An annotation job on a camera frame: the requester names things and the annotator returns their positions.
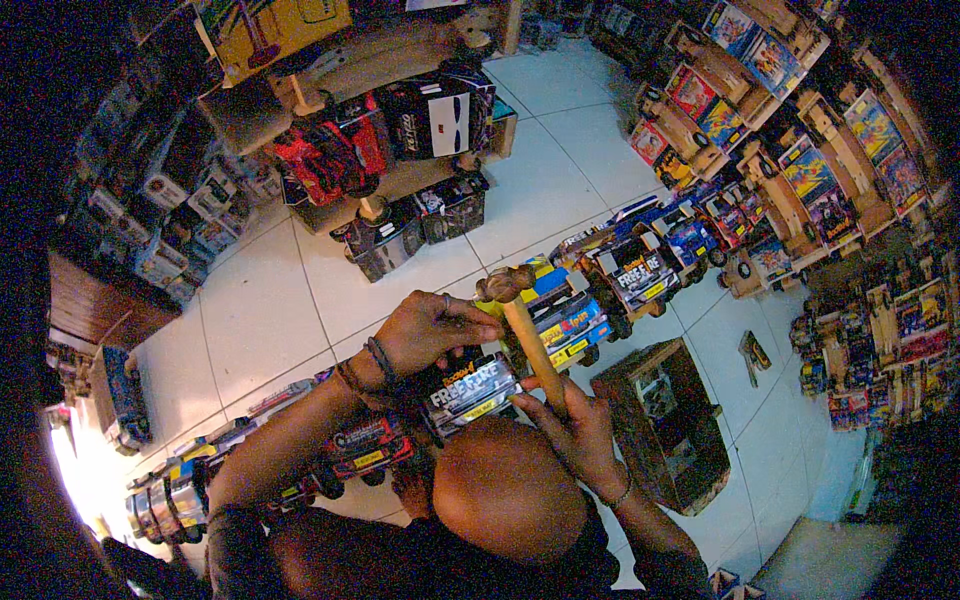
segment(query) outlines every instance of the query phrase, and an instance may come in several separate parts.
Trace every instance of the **cardboard box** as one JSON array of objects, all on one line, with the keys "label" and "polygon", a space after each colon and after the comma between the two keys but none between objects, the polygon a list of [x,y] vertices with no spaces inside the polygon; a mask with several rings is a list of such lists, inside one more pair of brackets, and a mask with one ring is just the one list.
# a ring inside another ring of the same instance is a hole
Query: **cardboard box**
[{"label": "cardboard box", "polygon": [[195,7],[233,84],[353,23],[347,0],[201,0]]},{"label": "cardboard box", "polygon": [[695,516],[727,485],[717,407],[683,338],[632,352],[590,387],[610,401],[627,467],[659,504]]}]

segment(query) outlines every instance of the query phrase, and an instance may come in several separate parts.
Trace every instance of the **floor tile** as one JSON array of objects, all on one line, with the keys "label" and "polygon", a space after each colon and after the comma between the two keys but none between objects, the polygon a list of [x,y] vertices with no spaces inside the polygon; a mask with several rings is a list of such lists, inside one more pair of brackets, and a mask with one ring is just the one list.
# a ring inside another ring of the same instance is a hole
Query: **floor tile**
[{"label": "floor tile", "polygon": [[290,208],[280,200],[258,206],[256,220],[253,221],[250,227],[244,232],[243,235],[240,236],[240,239],[238,239],[236,243],[234,243],[232,246],[227,246],[223,252],[220,252],[220,255],[217,256],[217,259],[214,260],[213,264],[210,266],[210,270],[212,271],[213,269],[216,269],[220,265],[224,264],[228,258],[249,246],[251,242],[256,240],[256,238],[275,228],[289,218]]},{"label": "floor tile", "polygon": [[736,543],[739,533],[754,524],[750,496],[736,452],[728,452],[731,470],[727,486],[696,516],[667,511],[697,544],[705,564],[718,561]]},{"label": "floor tile", "polygon": [[801,407],[790,394],[790,369],[787,371],[736,439],[740,464],[757,514],[773,501],[778,482],[803,452],[796,417]]},{"label": "floor tile", "polygon": [[728,294],[727,290],[717,285],[717,275],[719,273],[719,269],[710,268],[700,283],[694,283],[690,287],[684,288],[670,301],[670,305],[677,311],[680,322],[684,324],[684,331],[688,331],[694,326],[714,304]]},{"label": "floor tile", "polygon": [[[349,218],[340,216],[347,218],[331,219],[328,229]],[[360,269],[344,259],[344,245],[330,239],[326,231],[311,235],[299,226],[296,231],[310,289],[333,344],[383,319],[414,290],[432,292],[482,267],[467,238],[458,237],[434,246],[424,245],[399,269],[370,283]]]},{"label": "floor tile", "polygon": [[669,306],[662,316],[643,317],[634,323],[634,334],[626,340],[617,340],[612,344],[602,342],[600,344],[600,360],[589,367],[574,365],[570,368],[570,378],[581,386],[588,394],[592,394],[590,389],[590,379],[609,369],[616,363],[626,358],[634,350],[642,350],[658,342],[672,340],[684,335],[684,329],[680,326],[677,316],[670,310]]},{"label": "floor tile", "polygon": [[206,352],[203,300],[195,297],[179,318],[133,352],[144,399],[156,410],[155,434],[163,444],[223,408]]},{"label": "floor tile", "polygon": [[[689,291],[683,290],[674,300]],[[737,351],[747,330],[752,330],[760,344],[770,349],[767,353],[772,365],[769,370],[756,374],[758,388],[750,385],[747,365]],[[773,350],[776,345],[770,327],[755,302],[734,300],[726,295],[687,333],[736,439],[780,378],[782,362]]]},{"label": "floor tile", "polygon": [[610,208],[662,187],[654,170],[627,143],[626,124],[612,105],[566,110],[538,120]]},{"label": "floor tile", "polygon": [[516,55],[486,65],[535,116],[609,102],[607,91],[559,52]]},{"label": "floor tile", "polygon": [[488,173],[486,222],[467,234],[484,265],[607,210],[536,119],[516,125],[513,155],[492,164]]},{"label": "floor tile", "polygon": [[527,107],[520,102],[513,92],[503,84],[500,80],[493,76],[493,73],[488,71],[487,76],[490,77],[493,84],[496,85],[496,95],[500,97],[500,100],[507,103],[507,105],[516,112],[516,120],[522,121],[523,119],[529,119],[533,115],[530,114],[530,111],[527,110]]},{"label": "floor tile", "polygon": [[390,487],[393,480],[389,470],[387,470],[386,481],[379,486],[368,486],[359,477],[354,477],[346,482],[344,495],[336,500],[318,496],[313,505],[323,507],[337,515],[376,521],[403,510],[400,499]]},{"label": "floor tile", "polygon": [[620,577],[617,578],[611,589],[646,589],[634,574],[636,558],[634,558],[634,551],[630,549],[630,546],[623,546],[613,555],[620,561]]},{"label": "floor tile", "polygon": [[766,509],[756,514],[756,536],[760,544],[760,558],[764,563],[770,560],[804,513],[807,500],[804,456],[800,454],[782,472],[782,478]]},{"label": "floor tile", "polygon": [[740,580],[746,583],[754,578],[762,566],[763,561],[760,559],[760,549],[756,542],[756,527],[751,523],[719,561],[708,565],[708,571],[712,573],[718,567],[723,567],[739,575]]},{"label": "floor tile", "polygon": [[213,433],[217,430],[217,427],[222,427],[225,424],[227,424],[227,417],[224,416],[224,411],[217,411],[171,440],[167,445],[167,451],[171,456],[175,456],[177,448],[184,442]]},{"label": "floor tile", "polygon": [[265,233],[206,282],[204,328],[224,404],[329,348],[293,227]]},{"label": "floor tile", "polygon": [[333,352],[331,350],[324,350],[320,354],[303,361],[279,377],[263,384],[242,398],[232,402],[231,404],[228,404],[224,408],[224,413],[227,416],[227,419],[245,417],[248,414],[250,407],[255,403],[259,402],[270,394],[279,392],[295,381],[306,379],[307,377],[311,377],[314,374],[323,371],[324,369],[329,369],[336,362],[336,359],[333,357]]},{"label": "floor tile", "polygon": [[559,246],[561,242],[563,242],[563,240],[567,239],[568,237],[572,237],[577,233],[580,233],[581,231],[586,231],[587,229],[595,225],[600,225],[608,221],[611,218],[611,216],[612,214],[610,213],[610,211],[604,209],[604,211],[601,212],[600,214],[594,215],[589,219],[586,219],[585,221],[574,225],[573,227],[566,228],[559,233],[554,233],[553,235],[547,237],[546,239],[539,240],[538,242],[531,244],[526,248],[518,250],[513,254],[510,254],[509,256],[500,258],[493,264],[487,265],[487,269],[489,271],[492,271],[493,269],[497,269],[499,267],[515,267],[516,265],[524,262],[528,258],[533,258],[537,254],[545,254],[549,256],[550,253],[555,248],[557,248],[557,246]]},{"label": "floor tile", "polygon": [[[700,356],[697,355],[697,349],[690,341],[690,336],[684,334],[684,341],[686,342],[686,348],[690,350],[690,357],[693,358],[693,364],[697,367],[697,373],[700,374],[700,380],[703,382],[704,388],[707,389],[710,404],[720,404],[720,401],[717,400],[717,394],[713,391],[713,386],[710,385],[707,371],[704,369],[703,363],[700,362]],[[727,425],[727,417],[725,417],[723,413],[720,413],[720,417],[717,418],[717,425],[720,427],[720,435],[723,436],[723,447],[730,449],[730,446],[733,445],[733,436],[730,434],[730,426]]]},{"label": "floor tile", "polygon": [[804,300],[808,297],[809,290],[803,285],[796,285],[783,292],[767,292],[758,299],[763,315],[774,332],[774,342],[777,343],[780,358],[784,361],[793,354],[793,347],[790,346],[790,325],[804,313]]}]

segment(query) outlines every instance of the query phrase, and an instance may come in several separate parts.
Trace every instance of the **wooden handle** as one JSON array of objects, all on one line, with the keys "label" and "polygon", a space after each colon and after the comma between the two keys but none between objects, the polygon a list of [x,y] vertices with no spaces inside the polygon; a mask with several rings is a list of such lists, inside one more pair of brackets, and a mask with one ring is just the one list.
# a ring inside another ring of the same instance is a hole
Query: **wooden handle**
[{"label": "wooden handle", "polygon": [[540,379],[546,401],[558,417],[566,417],[564,383],[546,354],[546,348],[543,347],[543,341],[537,333],[537,327],[530,317],[530,312],[527,311],[526,304],[517,297],[514,301],[503,304],[503,314],[519,339],[534,374]]}]

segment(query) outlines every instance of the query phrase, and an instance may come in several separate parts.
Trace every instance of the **yellow label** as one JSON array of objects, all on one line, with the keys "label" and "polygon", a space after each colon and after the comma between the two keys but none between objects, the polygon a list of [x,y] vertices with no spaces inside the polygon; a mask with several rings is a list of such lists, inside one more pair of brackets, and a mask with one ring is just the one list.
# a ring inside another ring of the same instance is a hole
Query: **yellow label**
[{"label": "yellow label", "polygon": [[484,415],[486,415],[487,413],[489,413],[491,410],[493,410],[493,406],[494,406],[495,403],[496,403],[496,401],[495,401],[493,398],[487,400],[486,402],[484,402],[484,403],[481,404],[480,406],[477,406],[476,408],[474,408],[474,409],[471,410],[470,412],[465,413],[465,414],[464,414],[464,419],[466,419],[466,420],[474,420],[474,419],[476,419],[477,417],[483,417]]},{"label": "yellow label", "polygon": [[353,461],[353,465],[357,468],[365,467],[366,465],[371,465],[377,461],[383,460],[383,452],[377,450],[376,452],[371,452],[367,456],[361,456],[360,458]]},{"label": "yellow label", "polygon": [[577,342],[576,344],[574,344],[573,346],[571,346],[571,347],[566,351],[566,353],[569,354],[570,356],[573,356],[574,354],[576,354],[577,352],[579,352],[580,350],[586,348],[586,347],[589,346],[589,345],[590,345],[590,342],[589,342],[589,341],[587,341],[587,340],[580,340],[579,342]]},{"label": "yellow label", "polygon": [[643,297],[644,297],[645,300],[649,300],[649,299],[652,298],[653,296],[656,296],[657,294],[659,294],[660,292],[662,292],[665,288],[666,288],[666,283],[664,283],[663,281],[661,281],[661,282],[658,283],[657,285],[653,286],[652,288],[650,288],[649,290],[647,290],[646,292],[644,292],[644,293],[643,293]]}]

